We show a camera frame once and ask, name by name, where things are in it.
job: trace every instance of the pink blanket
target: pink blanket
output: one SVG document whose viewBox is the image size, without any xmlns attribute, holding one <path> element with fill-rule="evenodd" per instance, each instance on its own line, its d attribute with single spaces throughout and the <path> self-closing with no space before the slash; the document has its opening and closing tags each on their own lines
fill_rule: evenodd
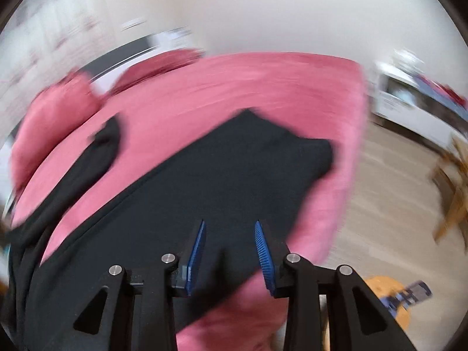
<svg viewBox="0 0 468 351">
<path fill-rule="evenodd" d="M 262 116 L 300 136 L 335 143 L 333 170 L 307 196 L 288 241 L 291 251 L 319 263 L 343 213 L 367 115 L 359 65 L 330 56 L 251 53 L 206 58 L 117 94 L 39 166 L 18 202 L 15 222 L 39 205 L 90 136 L 116 113 L 123 123 L 121 152 L 107 174 L 64 215 L 43 261 L 125 187 L 246 107 L 257 107 Z M 267 339 L 285 320 L 286 309 L 286 300 L 270 297 L 259 272 L 179 332 L 179 350 L 267 350 Z"/>
</svg>

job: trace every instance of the patterned curtain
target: patterned curtain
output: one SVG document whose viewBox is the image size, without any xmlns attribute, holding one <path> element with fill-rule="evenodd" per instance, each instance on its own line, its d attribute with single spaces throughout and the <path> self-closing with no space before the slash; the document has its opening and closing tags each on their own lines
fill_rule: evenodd
<svg viewBox="0 0 468 351">
<path fill-rule="evenodd" d="M 0 34 L 0 144 L 32 99 L 115 47 L 103 0 L 24 0 Z"/>
</svg>

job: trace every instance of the black garment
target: black garment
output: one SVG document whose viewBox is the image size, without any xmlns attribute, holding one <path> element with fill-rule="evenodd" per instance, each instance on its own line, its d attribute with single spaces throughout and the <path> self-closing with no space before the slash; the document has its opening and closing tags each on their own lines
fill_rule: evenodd
<svg viewBox="0 0 468 351">
<path fill-rule="evenodd" d="M 174 303 L 176 329 L 187 326 L 258 269 L 255 221 L 266 219 L 284 239 L 331 161 L 327 140 L 299 138 L 250 111 L 240 113 L 126 188 L 34 271 L 25 345 L 42 350 L 63 324 L 71 326 L 73 309 L 110 266 L 159 260 L 204 219 L 197 287 L 190 299 Z"/>
<path fill-rule="evenodd" d="M 95 136 L 57 186 L 19 227 L 8 233 L 10 281 L 1 320 L 23 349 L 24 313 L 33 272 L 66 210 L 98 181 L 117 156 L 120 129 L 115 117 Z"/>
</svg>

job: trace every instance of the triangular cutout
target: triangular cutout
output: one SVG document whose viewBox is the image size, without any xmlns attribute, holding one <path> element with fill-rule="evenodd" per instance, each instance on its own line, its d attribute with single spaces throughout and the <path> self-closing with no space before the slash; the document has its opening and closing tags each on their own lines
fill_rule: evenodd
<svg viewBox="0 0 468 351">
<path fill-rule="evenodd" d="M 73 328 L 87 334 L 96 335 L 101 326 L 102 313 L 107 299 L 107 290 L 101 289 L 86 306 L 78 319 L 73 324 Z"/>
<path fill-rule="evenodd" d="M 352 293 L 356 301 L 357 315 L 359 316 L 362 333 L 364 335 L 371 335 L 384 331 L 387 328 L 385 319 L 382 318 L 362 290 L 354 287 Z"/>
</svg>

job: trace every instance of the pink pillow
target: pink pillow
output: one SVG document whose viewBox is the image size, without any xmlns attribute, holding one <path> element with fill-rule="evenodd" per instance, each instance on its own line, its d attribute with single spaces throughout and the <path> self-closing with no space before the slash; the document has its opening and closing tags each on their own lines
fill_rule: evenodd
<svg viewBox="0 0 468 351">
<path fill-rule="evenodd" d="M 146 79 L 194 63 L 201 53 L 194 49 L 171 50 L 152 56 L 129 67 L 109 90 L 109 96 L 117 95 Z"/>
<path fill-rule="evenodd" d="M 100 108 L 101 101 L 82 73 L 72 72 L 36 96 L 11 151 L 10 168 L 17 194 L 55 146 Z"/>
</svg>

